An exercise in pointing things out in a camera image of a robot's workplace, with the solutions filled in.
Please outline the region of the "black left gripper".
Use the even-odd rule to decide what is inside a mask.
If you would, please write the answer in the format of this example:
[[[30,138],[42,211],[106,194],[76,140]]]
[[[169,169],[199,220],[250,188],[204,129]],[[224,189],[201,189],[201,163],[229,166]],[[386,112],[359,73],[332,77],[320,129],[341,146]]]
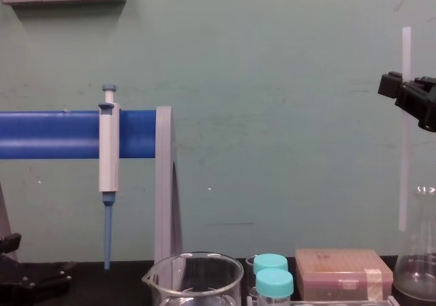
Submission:
[[[22,284],[31,288],[64,288],[72,280],[75,262],[19,263],[5,254],[20,247],[22,235],[14,233],[0,238],[1,294],[17,294]]]

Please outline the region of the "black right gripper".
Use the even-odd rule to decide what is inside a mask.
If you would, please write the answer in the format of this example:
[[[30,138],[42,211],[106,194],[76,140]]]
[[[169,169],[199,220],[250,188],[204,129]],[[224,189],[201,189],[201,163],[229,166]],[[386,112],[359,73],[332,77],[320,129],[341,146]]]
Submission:
[[[395,105],[418,120],[418,126],[426,131],[435,131],[435,85],[436,78],[423,76],[415,83],[403,83],[399,72],[381,76],[378,94],[396,98]]]

